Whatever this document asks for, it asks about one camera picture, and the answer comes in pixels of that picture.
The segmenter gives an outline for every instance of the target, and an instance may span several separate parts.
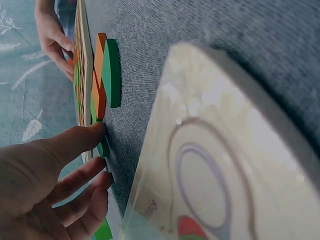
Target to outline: fingernail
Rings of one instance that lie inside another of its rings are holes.
[[[72,50],[72,44],[71,44],[71,43],[68,43],[68,44],[65,46],[65,50],[71,51],[71,50]]]
[[[92,125],[90,126],[90,128],[93,128],[93,129],[95,129],[95,130],[99,130],[99,131],[106,132],[106,127],[105,127],[104,123],[101,122],[101,121],[98,121],[98,122],[92,124]]]

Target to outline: orange block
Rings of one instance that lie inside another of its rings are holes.
[[[98,81],[98,87],[101,88],[102,83],[102,67],[104,63],[104,51],[106,45],[107,35],[103,32],[99,32],[96,36],[95,42],[95,55],[94,55],[94,69],[96,73],[96,79]]]
[[[98,86],[98,79],[95,70],[93,70],[91,94],[93,96],[96,118],[101,120],[105,116],[107,96],[103,83],[101,83],[101,87]]]

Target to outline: wooden puzzle piece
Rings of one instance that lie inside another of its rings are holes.
[[[103,137],[103,140],[97,146],[100,157],[106,158],[110,154],[110,148],[106,136]]]
[[[92,95],[91,95],[91,117],[92,117],[92,124],[95,124],[96,122],[102,122],[102,119],[97,118],[94,97]],[[104,136],[103,140],[97,145],[97,149],[101,157],[105,158],[109,156],[110,149],[109,149],[106,136]]]
[[[104,47],[102,82],[107,103],[110,108],[117,108],[121,101],[121,69],[119,49],[115,39],[107,39]]]
[[[95,70],[93,70],[93,76],[92,76],[91,95],[93,96],[96,117],[97,119],[103,119],[105,116],[105,109],[106,109],[106,93],[102,83],[101,83],[101,87],[98,86],[97,74]]]
[[[98,87],[101,88],[102,83],[102,68],[104,63],[104,51],[107,41],[107,35],[103,32],[99,32],[96,36],[95,54],[94,54],[94,69],[96,73],[96,79]]]
[[[102,122],[102,119],[97,118],[96,106],[94,102],[94,97],[92,95],[91,95],[90,103],[91,103],[90,110],[91,110],[92,124],[95,124],[96,122]]]

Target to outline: white leaf print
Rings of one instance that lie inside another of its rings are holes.
[[[48,61],[42,61],[36,65],[34,65],[32,68],[30,68],[29,70],[27,70],[13,85],[12,90],[16,89],[16,87],[18,87],[26,78],[27,76],[29,76],[30,74],[32,74],[33,72],[37,71],[38,69],[44,67],[45,65],[48,65],[49,63],[51,63],[51,60]]]
[[[41,124],[41,122],[38,121],[42,112],[43,112],[43,110],[41,109],[38,117],[29,122],[28,127],[26,128],[26,130],[23,133],[22,140],[21,140],[22,142],[29,140],[30,138],[32,138],[34,135],[36,135],[42,129],[42,124]]]
[[[21,43],[18,44],[10,44],[10,43],[0,43],[0,52],[7,52],[9,50],[14,49],[15,47],[20,46]]]
[[[22,55],[21,57],[25,60],[35,60],[44,57],[45,54],[42,51],[34,52],[31,54]]]
[[[6,17],[6,10],[3,10],[1,13],[1,18],[2,20]]]
[[[6,24],[12,26],[12,23],[11,23],[10,19],[11,19],[11,18],[7,18],[7,19],[5,20],[5,22],[6,22]]]
[[[9,29],[10,29],[10,28],[5,28],[5,29],[3,29],[3,30],[1,31],[1,33],[0,33],[0,35],[5,34]]]

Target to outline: finger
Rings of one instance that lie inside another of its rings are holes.
[[[81,153],[96,147],[105,134],[104,124],[97,122],[88,127],[74,126],[59,135],[42,139],[42,144],[63,168]]]
[[[87,240],[99,229],[108,212],[108,192],[97,188],[84,215],[66,228],[72,240]]]
[[[74,49],[74,43],[62,31],[55,31],[51,38],[67,51]]]
[[[61,223],[67,227],[82,217],[88,209],[93,192],[97,188],[107,190],[111,186],[112,181],[112,175],[109,172],[103,171],[79,196],[63,206],[54,208],[54,212]]]
[[[60,50],[59,52],[49,51],[46,54],[50,59],[52,59],[55,62],[58,68],[61,69],[64,73],[68,72],[70,74],[74,74],[74,68],[70,64],[68,64],[62,53],[62,50]]]
[[[71,74],[70,72],[64,71],[64,74],[68,77],[68,79],[73,82],[74,81],[74,75]]]
[[[51,205],[59,203],[73,193],[75,193],[84,184],[100,173],[106,167],[106,161],[102,157],[95,157],[76,171],[70,173],[55,185],[52,192],[48,195]]]
[[[57,218],[47,199],[34,205],[33,211],[37,217],[37,223],[34,222],[31,226],[39,228],[53,239],[69,239],[68,232]]]

